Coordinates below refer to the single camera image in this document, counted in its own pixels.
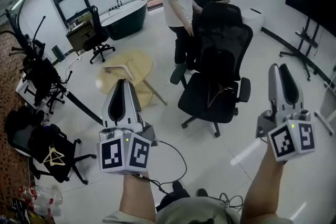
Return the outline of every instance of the plastic bottle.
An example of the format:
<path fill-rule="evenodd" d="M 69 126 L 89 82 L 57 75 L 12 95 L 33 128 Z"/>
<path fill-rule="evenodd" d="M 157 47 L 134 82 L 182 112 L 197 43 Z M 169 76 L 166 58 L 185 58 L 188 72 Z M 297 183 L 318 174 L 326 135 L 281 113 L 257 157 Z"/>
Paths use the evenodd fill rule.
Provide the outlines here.
<path fill-rule="evenodd" d="M 59 205 L 49 205 L 49 215 L 53 217 L 61 216 L 61 208 Z"/>
<path fill-rule="evenodd" d="M 34 203 L 61 205 L 63 202 L 62 193 L 57 189 L 50 189 L 42 186 L 21 187 L 21 193 L 29 201 Z"/>
<path fill-rule="evenodd" d="M 49 213 L 48 205 L 40 204 L 38 202 L 31 202 L 29 207 L 32 211 L 40 216 L 47 216 Z"/>

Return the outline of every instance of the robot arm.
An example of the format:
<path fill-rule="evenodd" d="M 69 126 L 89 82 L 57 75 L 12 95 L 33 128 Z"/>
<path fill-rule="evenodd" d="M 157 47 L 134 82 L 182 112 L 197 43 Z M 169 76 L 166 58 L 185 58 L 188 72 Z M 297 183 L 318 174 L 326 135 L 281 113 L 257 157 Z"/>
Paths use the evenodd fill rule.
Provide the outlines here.
<path fill-rule="evenodd" d="M 285 64 L 269 69 L 268 99 L 271 110 L 258 117 L 256 137 L 269 137 L 277 161 L 314 151 L 310 112 L 303 108 L 302 90 Z"/>
<path fill-rule="evenodd" d="M 122 79 L 111 89 L 102 110 L 98 152 L 102 172 L 135 174 L 147 171 L 151 146 L 156 146 L 153 126 L 141 118 L 134 86 Z"/>

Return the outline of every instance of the gray sleeve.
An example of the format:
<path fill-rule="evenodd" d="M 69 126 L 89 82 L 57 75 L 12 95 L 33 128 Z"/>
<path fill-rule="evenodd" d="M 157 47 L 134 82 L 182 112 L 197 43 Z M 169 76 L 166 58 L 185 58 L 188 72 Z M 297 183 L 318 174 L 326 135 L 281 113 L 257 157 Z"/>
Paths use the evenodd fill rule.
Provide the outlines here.
<path fill-rule="evenodd" d="M 153 222 L 143 219 L 143 218 L 138 218 L 134 217 L 131 215 L 127 215 L 121 211 L 116 211 L 115 213 L 105 217 L 103 221 L 101 222 L 102 224 L 154 224 Z"/>
<path fill-rule="evenodd" d="M 272 217 L 272 218 L 264 220 L 260 224 L 293 224 L 293 223 L 294 222 L 292 220 L 289 220 L 286 218 Z"/>

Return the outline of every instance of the white tiled floor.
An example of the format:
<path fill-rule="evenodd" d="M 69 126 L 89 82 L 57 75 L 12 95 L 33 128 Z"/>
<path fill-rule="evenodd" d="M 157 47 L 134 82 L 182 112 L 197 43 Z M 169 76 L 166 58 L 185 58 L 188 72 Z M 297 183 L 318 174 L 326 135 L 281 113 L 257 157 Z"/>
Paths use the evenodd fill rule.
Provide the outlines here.
<path fill-rule="evenodd" d="M 117 51 L 106 58 L 134 48 L 152 56 L 154 65 L 148 81 L 169 104 L 165 107 L 154 97 L 142 115 L 154 125 L 159 139 L 175 145 L 185 157 L 188 172 L 182 184 L 191 194 L 203 187 L 215 197 L 221 192 L 231 197 L 246 195 L 266 150 L 264 143 L 254 137 L 257 116 L 269 108 L 268 69 L 272 63 L 288 64 L 303 89 L 306 109 L 319 109 L 324 97 L 325 88 L 319 77 L 312 77 L 308 83 L 301 64 L 293 58 L 279 58 L 279 51 L 286 49 L 270 37 L 259 34 L 253 38 L 240 69 L 241 76 L 251 80 L 250 101 L 238 104 L 239 115 L 229 124 L 221 124 L 222 135 L 215 139 L 214 127 L 208 122 L 196 120 L 187 129 L 181 128 L 188 115 L 177 108 L 182 86 L 169 83 L 174 69 L 175 36 L 165 25 L 162 9 L 148 14 L 144 29 L 139 33 L 119 41 L 109 40 L 109 43 Z M 106 97 L 95 84 L 101 61 L 98 58 L 94 65 L 90 65 L 91 55 L 92 52 L 87 52 L 80 62 L 73 64 L 73 75 L 67 87 L 100 116 Z M 64 77 L 65 70 L 76 58 L 73 53 L 56 65 L 61 76 Z M 278 213 L 290 218 L 301 209 L 295 223 L 329 223 L 335 213 L 336 138 L 330 137 L 317 119 L 313 120 L 317 134 L 316 152 L 286 164 L 281 182 Z M 51 122 L 57 124 L 70 140 L 82 139 L 76 155 L 96 152 L 101 126 L 69 100 L 64 105 L 56 104 Z M 100 173 L 97 160 L 87 159 L 79 164 L 79 170 L 90 182 L 88 186 L 84 186 L 74 173 L 69 182 L 62 184 L 48 176 L 37 180 L 44 186 L 58 185 L 63 192 L 62 216 L 56 219 L 57 223 L 100 223 L 104 216 L 119 208 L 122 176 Z M 178 178 L 184 172 L 184 166 L 172 149 L 161 145 L 152 148 L 149 170 L 152 178 L 166 182 Z M 155 202 L 159 203 L 163 195 L 155 186 L 152 189 Z"/>

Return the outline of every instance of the human arm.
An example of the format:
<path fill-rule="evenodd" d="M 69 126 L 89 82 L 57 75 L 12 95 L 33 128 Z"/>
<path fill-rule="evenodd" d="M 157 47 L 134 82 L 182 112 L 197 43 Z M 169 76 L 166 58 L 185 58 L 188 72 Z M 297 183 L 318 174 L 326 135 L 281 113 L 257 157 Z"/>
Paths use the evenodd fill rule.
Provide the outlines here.
<path fill-rule="evenodd" d="M 196 10 L 197 13 L 202 13 L 202 8 L 200 6 L 198 6 L 198 4 L 194 1 L 193 1 L 193 8 Z"/>
<path fill-rule="evenodd" d="M 177 16 L 177 18 L 182 22 L 185 30 L 188 32 L 190 36 L 194 36 L 193 26 L 188 22 L 187 18 L 183 13 L 182 6 L 179 3 L 179 0 L 168 0 L 170 6 L 172 7 L 173 12 Z"/>
<path fill-rule="evenodd" d="M 277 216 L 283 169 L 284 163 L 276 162 L 272 147 L 268 142 L 258 173 L 246 195 L 240 224 L 259 224 Z"/>
<path fill-rule="evenodd" d="M 155 203 L 150 183 L 132 175 L 125 175 L 119 210 L 127 215 L 155 222 Z"/>

